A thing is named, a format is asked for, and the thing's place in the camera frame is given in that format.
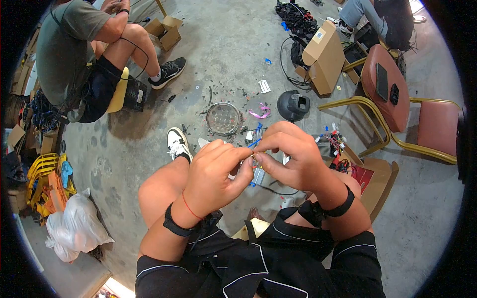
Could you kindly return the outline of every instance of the white sock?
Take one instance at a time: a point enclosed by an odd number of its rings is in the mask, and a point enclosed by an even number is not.
[[[161,79],[161,68],[159,67],[159,74],[153,77],[150,77],[153,82],[158,82]]]

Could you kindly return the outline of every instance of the yellow chair seat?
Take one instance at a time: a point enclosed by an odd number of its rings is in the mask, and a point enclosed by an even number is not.
[[[108,109],[106,113],[114,113],[123,108],[124,105],[124,97],[126,96],[126,89],[127,89],[127,78],[129,77],[129,69],[124,67],[123,74],[121,75],[121,79],[119,83],[116,85],[116,90],[113,94],[113,98],[109,103]]]

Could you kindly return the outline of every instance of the white sneaker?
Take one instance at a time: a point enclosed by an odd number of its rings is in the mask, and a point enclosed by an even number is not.
[[[186,154],[192,162],[192,154],[189,151],[189,144],[186,135],[180,128],[172,127],[167,131],[167,147],[172,160],[175,160],[179,154]]]
[[[348,30],[348,27],[346,27],[346,24],[341,19],[333,19],[330,17],[326,17],[326,19],[331,21],[333,24],[335,24],[338,30],[341,33],[343,33],[346,37],[350,37],[351,34],[353,34],[354,29],[352,29],[351,31]]]

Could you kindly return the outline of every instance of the chair seat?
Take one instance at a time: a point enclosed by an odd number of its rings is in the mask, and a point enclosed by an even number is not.
[[[376,93],[376,64],[379,63],[386,69],[388,79],[388,101],[384,101],[378,93]],[[391,55],[386,49],[380,45],[374,45],[366,58],[363,70],[361,72],[361,81],[363,89],[367,96],[378,107],[383,115],[389,129],[393,133],[401,133],[406,129],[407,120],[409,118],[409,91],[407,89],[406,80],[401,71],[397,67]],[[399,89],[399,99],[397,105],[393,105],[389,100],[391,87],[396,84]]]
[[[456,156],[458,119],[459,107],[454,103],[422,102],[417,144]]]

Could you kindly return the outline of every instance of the black sneaker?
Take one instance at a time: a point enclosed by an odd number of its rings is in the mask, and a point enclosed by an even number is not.
[[[178,77],[184,70],[185,66],[186,59],[184,57],[177,58],[174,61],[166,62],[161,65],[161,79],[159,81],[154,82],[153,80],[151,80],[151,78],[147,80],[149,81],[149,83],[151,83],[151,87],[153,89],[162,89],[170,80]]]

